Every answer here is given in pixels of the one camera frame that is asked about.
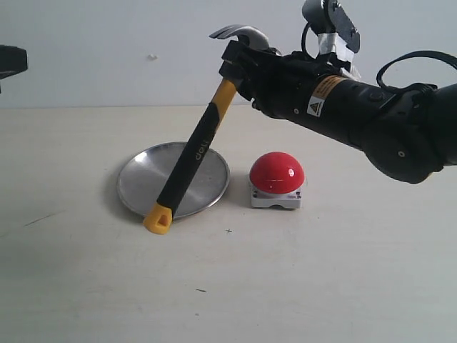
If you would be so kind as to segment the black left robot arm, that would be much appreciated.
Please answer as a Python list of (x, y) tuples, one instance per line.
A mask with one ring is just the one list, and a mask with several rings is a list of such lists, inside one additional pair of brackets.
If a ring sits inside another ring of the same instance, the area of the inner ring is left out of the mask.
[(0, 80), (25, 72), (29, 68), (28, 54), (17, 46), (1, 45)]

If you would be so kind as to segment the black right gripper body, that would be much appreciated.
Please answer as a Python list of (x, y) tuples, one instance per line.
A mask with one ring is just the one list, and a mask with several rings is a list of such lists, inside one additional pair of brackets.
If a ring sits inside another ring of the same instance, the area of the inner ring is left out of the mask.
[(320, 79), (334, 74), (329, 63), (295, 51), (278, 56), (243, 48), (237, 53), (242, 81), (238, 93), (253, 107), (275, 119), (315, 120), (323, 102), (313, 95)]

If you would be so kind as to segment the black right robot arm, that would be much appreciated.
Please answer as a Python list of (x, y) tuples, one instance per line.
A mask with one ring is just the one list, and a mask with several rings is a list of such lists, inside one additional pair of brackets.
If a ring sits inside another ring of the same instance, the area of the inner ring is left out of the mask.
[(370, 85), (302, 52), (279, 56), (238, 41), (222, 59), (221, 75), (255, 109), (362, 151), (392, 179), (417, 184), (456, 164), (455, 85)]

